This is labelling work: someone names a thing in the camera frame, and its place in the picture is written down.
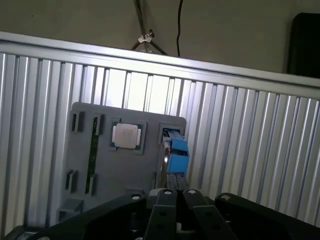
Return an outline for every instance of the wire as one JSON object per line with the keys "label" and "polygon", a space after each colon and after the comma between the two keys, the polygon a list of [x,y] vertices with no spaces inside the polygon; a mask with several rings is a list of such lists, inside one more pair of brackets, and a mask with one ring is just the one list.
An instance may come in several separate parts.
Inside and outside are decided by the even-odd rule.
{"label": "wire", "polygon": [[179,4],[179,9],[178,9],[178,34],[176,36],[176,50],[178,52],[178,56],[180,57],[180,46],[179,46],[179,38],[181,34],[181,24],[180,24],[180,19],[181,19],[181,8],[182,4],[184,3],[184,0],[180,0]]}

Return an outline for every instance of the black panel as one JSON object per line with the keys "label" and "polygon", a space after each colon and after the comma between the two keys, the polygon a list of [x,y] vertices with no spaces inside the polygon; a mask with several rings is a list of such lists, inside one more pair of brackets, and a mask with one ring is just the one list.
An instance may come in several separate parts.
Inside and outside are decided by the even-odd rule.
{"label": "black panel", "polygon": [[287,73],[320,78],[320,14],[299,13],[291,26]]}

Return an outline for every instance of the gray wall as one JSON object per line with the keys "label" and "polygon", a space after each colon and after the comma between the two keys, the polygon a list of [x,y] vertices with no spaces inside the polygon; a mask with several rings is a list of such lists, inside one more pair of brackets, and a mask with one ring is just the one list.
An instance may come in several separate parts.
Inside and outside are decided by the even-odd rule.
{"label": "gray wall", "polygon": [[[155,40],[176,56],[179,0],[146,0]],[[290,24],[320,13],[319,0],[184,0],[184,58],[283,72]],[[0,31],[130,48],[139,36],[133,0],[0,0]]]}

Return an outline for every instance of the black cable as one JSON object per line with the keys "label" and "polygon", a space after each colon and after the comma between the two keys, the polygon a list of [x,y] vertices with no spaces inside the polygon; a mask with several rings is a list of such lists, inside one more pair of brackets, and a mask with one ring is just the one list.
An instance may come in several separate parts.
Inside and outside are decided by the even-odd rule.
{"label": "black cable", "polygon": [[143,13],[142,13],[142,8],[140,5],[140,0],[134,0],[134,5],[135,5],[136,14],[138,15],[141,35],[145,36],[147,34],[147,32],[145,29],[145,22],[144,22],[144,17],[143,17]]}
{"label": "black cable", "polygon": [[181,8],[182,4],[184,3],[184,0],[180,0],[179,4],[179,9],[178,9],[178,34],[176,36],[176,50],[178,52],[178,56],[180,57],[180,46],[179,46],[179,38],[181,34],[181,24],[180,24],[180,19],[181,19]]}

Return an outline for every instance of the metal frame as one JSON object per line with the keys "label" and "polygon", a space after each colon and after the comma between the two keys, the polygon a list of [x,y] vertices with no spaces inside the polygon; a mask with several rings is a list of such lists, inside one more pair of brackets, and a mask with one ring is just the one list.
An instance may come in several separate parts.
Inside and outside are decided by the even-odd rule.
{"label": "metal frame", "polygon": [[[55,223],[72,103],[108,105],[112,93],[121,98],[112,106],[130,108],[135,73],[147,76],[141,111],[155,110],[163,80],[158,113],[187,120],[192,188],[320,226],[318,79],[7,32],[0,40],[0,233],[24,219]],[[123,71],[123,92],[112,70]]]}
{"label": "metal frame", "polygon": [[[278,94],[295,95],[305,98],[320,99],[320,81],[316,78],[302,77],[244,67],[228,66],[190,59],[183,59],[157,54],[145,54],[111,47],[94,46],[81,43],[46,39],[41,37],[26,36],[8,32],[0,32],[0,40],[13,43],[28,44],[30,47],[49,47],[59,50],[58,54],[65,57],[66,62],[90,64],[94,66],[108,66],[110,68],[135,71],[140,73],[157,74],[176,77],[185,80],[222,84],[239,88],[250,88],[257,91],[273,92]],[[11,54],[43,57],[37,48],[24,49],[25,46],[13,46],[10,43],[1,44],[0,52],[5,53],[10,49]],[[69,54],[68,51],[77,51],[78,54]],[[59,60],[55,52],[46,49],[51,60]],[[82,54],[89,55],[91,61],[82,59]]]}

